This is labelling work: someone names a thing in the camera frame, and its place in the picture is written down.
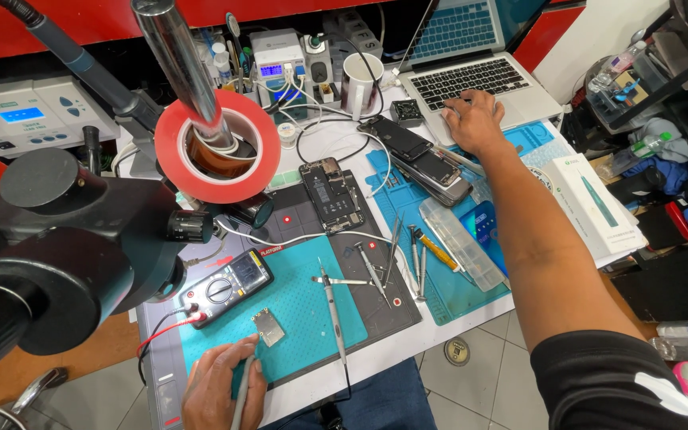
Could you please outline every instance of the white mug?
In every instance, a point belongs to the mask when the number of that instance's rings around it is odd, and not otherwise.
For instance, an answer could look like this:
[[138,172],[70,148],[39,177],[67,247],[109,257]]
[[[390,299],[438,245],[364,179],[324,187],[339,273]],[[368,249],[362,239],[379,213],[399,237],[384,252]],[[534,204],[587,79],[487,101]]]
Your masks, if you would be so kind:
[[[373,71],[376,83],[384,75],[384,64],[374,55],[362,54]],[[344,60],[342,76],[342,109],[351,113],[352,119],[358,121],[360,114],[373,109],[377,89],[373,85],[371,73],[368,73],[366,63],[360,54],[352,54]]]

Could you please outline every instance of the floor drain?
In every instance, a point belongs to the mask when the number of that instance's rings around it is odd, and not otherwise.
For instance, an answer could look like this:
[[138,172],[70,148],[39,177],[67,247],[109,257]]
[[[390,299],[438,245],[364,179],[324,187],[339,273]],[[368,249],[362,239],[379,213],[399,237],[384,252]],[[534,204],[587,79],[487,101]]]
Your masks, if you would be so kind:
[[460,337],[445,342],[445,358],[453,366],[465,366],[469,362],[469,344]]

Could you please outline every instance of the laptop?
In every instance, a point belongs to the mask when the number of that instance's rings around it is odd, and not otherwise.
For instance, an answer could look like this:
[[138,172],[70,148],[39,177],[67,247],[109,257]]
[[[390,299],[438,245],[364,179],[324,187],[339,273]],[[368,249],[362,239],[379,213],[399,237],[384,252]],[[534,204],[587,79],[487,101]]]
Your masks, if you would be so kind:
[[400,73],[408,95],[418,101],[429,130],[443,146],[453,146],[440,111],[443,100],[462,90],[495,94],[506,115],[503,130],[559,115],[562,106],[508,52],[495,0],[430,2]]

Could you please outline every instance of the multimeter in case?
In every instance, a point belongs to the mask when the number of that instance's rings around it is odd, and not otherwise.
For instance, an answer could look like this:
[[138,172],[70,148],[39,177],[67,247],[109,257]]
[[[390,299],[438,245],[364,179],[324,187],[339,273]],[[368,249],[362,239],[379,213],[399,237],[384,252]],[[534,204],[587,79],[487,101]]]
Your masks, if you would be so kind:
[[193,327],[200,329],[273,280],[270,268],[252,248],[182,291],[180,303],[196,303],[198,311],[206,314],[205,320],[193,323]]

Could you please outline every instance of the red tape roll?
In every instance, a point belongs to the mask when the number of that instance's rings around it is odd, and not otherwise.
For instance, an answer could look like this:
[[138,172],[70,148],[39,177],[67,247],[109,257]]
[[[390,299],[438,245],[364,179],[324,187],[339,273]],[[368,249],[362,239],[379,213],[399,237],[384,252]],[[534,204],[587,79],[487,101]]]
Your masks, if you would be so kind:
[[270,183],[281,161],[281,139],[270,115],[248,97],[224,90],[214,93],[230,130],[256,148],[253,166],[228,181],[198,171],[185,148],[191,122],[179,100],[158,119],[155,152],[167,178],[182,192],[208,203],[235,203],[259,194]]

